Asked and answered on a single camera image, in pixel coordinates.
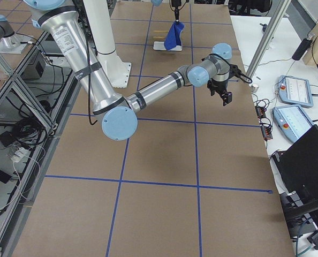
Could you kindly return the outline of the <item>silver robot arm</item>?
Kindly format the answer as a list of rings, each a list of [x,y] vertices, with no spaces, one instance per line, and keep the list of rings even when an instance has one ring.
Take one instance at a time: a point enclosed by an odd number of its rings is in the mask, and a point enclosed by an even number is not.
[[[44,24],[53,17],[68,11],[84,13],[92,31],[99,55],[113,55],[116,51],[107,1],[83,1],[81,10],[75,1],[25,1],[32,12],[33,26],[44,29]],[[0,15],[0,39],[10,38],[15,32],[8,20]]]
[[[230,63],[212,52],[201,63],[184,65],[141,90],[124,97],[116,88],[125,88],[131,64],[116,52],[106,1],[84,1],[87,20],[95,42],[89,46],[79,26],[78,8],[72,1],[27,1],[32,22],[51,34],[70,64],[76,79],[88,94],[88,104],[100,122],[103,133],[112,140],[130,138],[137,129],[137,112],[183,86],[206,85],[224,104],[232,101],[227,90]]]

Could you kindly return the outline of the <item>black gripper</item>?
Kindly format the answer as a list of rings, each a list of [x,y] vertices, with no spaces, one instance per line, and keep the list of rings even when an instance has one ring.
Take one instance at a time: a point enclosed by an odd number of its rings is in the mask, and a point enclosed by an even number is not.
[[[227,91],[228,81],[216,81],[210,79],[207,82],[207,88],[210,90],[210,95],[214,96],[216,93],[221,97],[223,106],[232,102],[232,92]]]
[[[174,11],[175,21],[179,22],[179,13],[180,13],[180,8],[182,7],[181,0],[171,0],[170,7],[171,7],[172,11]]]

